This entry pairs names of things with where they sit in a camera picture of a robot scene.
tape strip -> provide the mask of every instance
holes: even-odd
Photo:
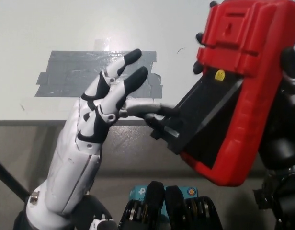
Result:
[[[37,80],[40,86],[35,97],[80,97],[102,69],[128,52],[52,51],[46,72]],[[142,51],[139,61],[128,66],[117,80],[124,80],[141,66],[147,67],[146,82],[131,97],[162,98],[161,76],[151,73],[156,57],[156,51]]]

robotic hand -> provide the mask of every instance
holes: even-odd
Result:
[[[47,179],[26,204],[27,222],[33,229],[74,228],[69,216],[90,190],[102,161],[102,144],[110,126],[120,117],[178,114],[177,109],[155,101],[126,99],[147,79],[146,67],[139,68],[110,90],[126,66],[140,57],[139,49],[120,57],[102,70],[75,102],[59,134]]]

white tabletop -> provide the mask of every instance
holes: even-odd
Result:
[[[192,72],[195,35],[204,30],[209,2],[0,0],[0,125],[66,120],[76,98],[35,97],[52,51],[156,51],[156,100],[177,104],[199,79]]]

